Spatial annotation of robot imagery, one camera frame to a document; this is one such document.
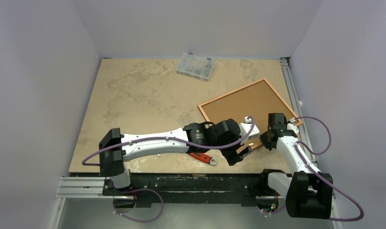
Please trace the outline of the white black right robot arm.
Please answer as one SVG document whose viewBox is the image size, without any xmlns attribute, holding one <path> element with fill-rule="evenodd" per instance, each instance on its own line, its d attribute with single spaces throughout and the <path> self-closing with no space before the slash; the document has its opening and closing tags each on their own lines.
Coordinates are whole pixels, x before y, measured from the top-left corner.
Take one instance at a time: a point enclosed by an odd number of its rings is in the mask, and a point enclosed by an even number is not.
<svg viewBox="0 0 386 229">
<path fill-rule="evenodd" d="M 291 172 L 268 172 L 258 181 L 264 194 L 276 191 L 285 200 L 290 217 L 328 219 L 331 216 L 333 178 L 322 173 L 299 147 L 298 129 L 283 113 L 268 114 L 268 129 L 260 140 L 268 150 L 280 152 Z"/>
</svg>

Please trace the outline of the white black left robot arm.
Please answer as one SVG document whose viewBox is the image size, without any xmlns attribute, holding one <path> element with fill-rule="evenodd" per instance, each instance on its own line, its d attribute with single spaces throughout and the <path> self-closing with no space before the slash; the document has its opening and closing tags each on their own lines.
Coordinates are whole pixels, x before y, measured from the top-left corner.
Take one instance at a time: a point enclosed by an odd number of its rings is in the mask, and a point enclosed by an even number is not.
<svg viewBox="0 0 386 229">
<path fill-rule="evenodd" d="M 133 182 L 124 162 L 157 154 L 190 154 L 219 150 L 228 165 L 233 166 L 251 153 L 250 147 L 241 152 L 238 152 L 238 149 L 248 140 L 256 138 L 259 133 L 251 116 L 246 117 L 240 124 L 233 119 L 217 124 L 190 123 L 168 132 L 147 135 L 122 134 L 120 129 L 114 128 L 99 143 L 100 174 L 113 181 L 114 189 L 120 195 L 127 195 L 132 191 Z"/>
</svg>

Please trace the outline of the red wooden photo frame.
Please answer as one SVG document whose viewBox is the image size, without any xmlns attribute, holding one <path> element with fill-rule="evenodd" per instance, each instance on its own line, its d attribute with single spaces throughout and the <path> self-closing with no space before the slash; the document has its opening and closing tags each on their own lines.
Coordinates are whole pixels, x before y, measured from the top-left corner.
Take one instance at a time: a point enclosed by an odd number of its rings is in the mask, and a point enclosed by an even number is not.
<svg viewBox="0 0 386 229">
<path fill-rule="evenodd" d="M 255 118 L 261 133 L 268 130 L 268 114 L 283 113 L 287 120 L 298 115 L 267 79 L 257 80 L 198 105 L 205 120 L 219 123 L 233 119 L 242 123 L 244 117 Z"/>
</svg>

